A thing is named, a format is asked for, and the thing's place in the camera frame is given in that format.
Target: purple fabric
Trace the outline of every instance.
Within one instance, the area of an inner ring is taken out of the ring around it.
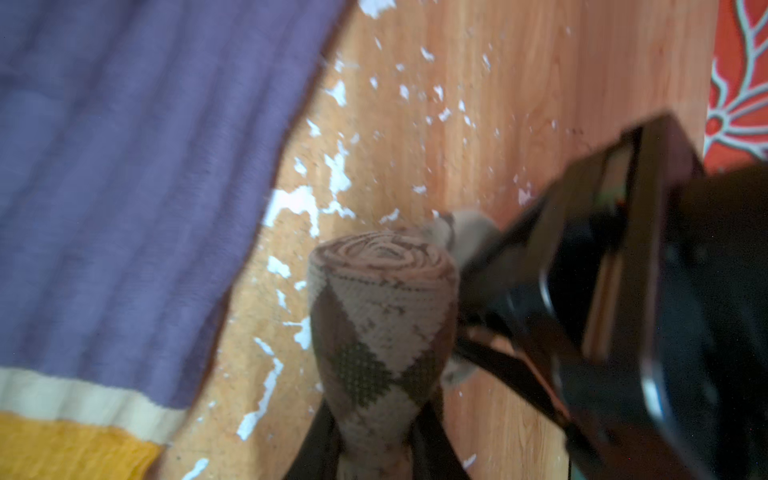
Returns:
[[[0,366],[191,404],[343,4],[0,2]]]

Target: yellow fabric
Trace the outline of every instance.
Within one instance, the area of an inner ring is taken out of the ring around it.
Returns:
[[[0,412],[2,480],[141,480],[162,449],[115,427]]]

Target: wooden floor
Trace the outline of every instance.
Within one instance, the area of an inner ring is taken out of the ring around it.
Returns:
[[[569,160],[664,109],[702,144],[716,0],[396,3],[378,18],[355,4],[326,49],[276,179],[285,208],[261,229],[212,374],[158,478],[181,479],[202,458],[198,478],[286,471],[321,397],[295,286],[318,242],[467,206],[504,224]],[[562,434],[487,375],[446,402],[473,478],[566,478]],[[248,412],[263,416],[244,441]]]

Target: white paint flake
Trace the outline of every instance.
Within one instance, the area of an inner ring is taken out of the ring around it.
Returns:
[[[439,118],[440,121],[446,121],[446,120],[448,120],[448,117],[450,117],[450,116],[451,116],[451,109],[448,108],[448,107],[445,107],[445,110],[443,110],[442,113],[440,113],[437,116],[437,118]]]
[[[283,208],[294,212],[296,215],[307,212],[310,215],[310,236],[317,238],[320,235],[320,228],[317,224],[318,210],[315,196],[312,195],[312,187],[303,185],[297,187],[293,192],[288,193],[285,190],[275,189],[272,192],[272,200],[266,208],[261,224],[265,227],[274,227],[275,219]]]
[[[283,322],[283,325],[285,326],[300,326],[301,330],[293,336],[293,339],[301,345],[302,350],[306,350],[310,347],[310,344],[312,343],[312,330],[310,330],[310,318],[307,317],[303,319],[301,322]]]
[[[195,462],[194,468],[192,468],[184,477],[182,477],[181,480],[194,480],[199,474],[203,473],[203,470],[205,470],[207,466],[208,459],[201,458]]]
[[[400,216],[400,209],[396,208],[395,211],[393,211],[389,215],[385,215],[384,217],[382,217],[382,219],[379,220],[379,223],[383,225],[384,223],[387,223],[387,222],[393,222],[397,220],[397,217],[399,216]]]
[[[312,121],[307,118],[306,123],[310,126],[310,137],[315,138],[320,136],[320,127],[312,123]]]
[[[370,18],[378,18],[381,12],[389,8],[397,8],[395,0],[359,0],[360,10]]]
[[[533,195],[531,195],[530,189],[526,191],[522,188],[518,188],[518,204],[520,204],[521,207],[531,201],[531,198],[533,198]]]
[[[328,156],[328,154],[325,155],[326,165],[331,169],[331,178],[328,188],[331,190],[333,200],[331,200],[331,203],[327,208],[323,209],[323,213],[338,213],[341,218],[355,218],[355,212],[351,211],[349,208],[342,207],[339,203],[339,199],[336,197],[339,192],[346,192],[352,186],[352,181],[344,172],[346,157],[349,155],[349,152],[344,148],[344,144],[342,144],[341,140],[336,141],[336,146],[339,148],[338,154],[334,155],[333,158]]]
[[[422,56],[426,61],[430,61],[430,62],[435,61],[435,56],[429,53],[429,51],[424,47],[422,47]]]
[[[304,163],[301,161],[301,159],[298,157],[294,157],[293,161],[294,161],[293,169],[299,172],[299,175],[306,178],[306,167],[304,166]]]
[[[330,90],[326,89],[326,93],[333,97],[340,107],[346,106],[346,86],[344,86],[344,81],[337,81],[336,86]]]
[[[331,200],[327,208],[323,208],[324,214],[339,214],[341,218],[357,218],[355,212],[348,207],[342,207],[338,200]]]
[[[240,426],[237,427],[237,434],[244,442],[248,440],[250,434],[253,433],[253,429],[259,423],[259,420],[266,415],[266,410],[270,405],[270,399],[277,386],[277,377],[283,372],[283,363],[277,358],[272,358],[274,368],[266,376],[264,380],[264,396],[259,400],[259,409],[255,412],[247,413],[243,415],[243,421],[240,422]]]
[[[257,344],[258,346],[260,346],[260,347],[261,347],[261,349],[264,351],[264,353],[266,353],[266,354],[267,354],[267,355],[269,355],[269,356],[275,356],[275,352],[272,350],[272,347],[270,347],[269,345],[267,345],[265,341],[263,341],[262,339],[260,339],[260,338],[259,338],[259,337],[257,337],[257,336],[255,336],[255,337],[253,338],[253,341],[254,341],[254,342],[256,342],[256,344]]]
[[[475,463],[475,460],[478,459],[478,454],[474,454],[471,457],[467,458],[465,461],[462,462],[462,467],[464,467],[464,470],[471,467],[473,463]]]
[[[286,294],[278,289],[275,289],[275,292],[277,293],[277,304],[283,307],[285,310],[288,310],[288,306],[286,305]]]
[[[266,271],[280,275],[282,278],[288,278],[290,276],[290,267],[271,255],[266,261]]]

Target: orange patterned fabric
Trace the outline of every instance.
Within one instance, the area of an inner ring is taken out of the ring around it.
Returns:
[[[721,0],[704,138],[704,166],[768,159],[768,0]]]

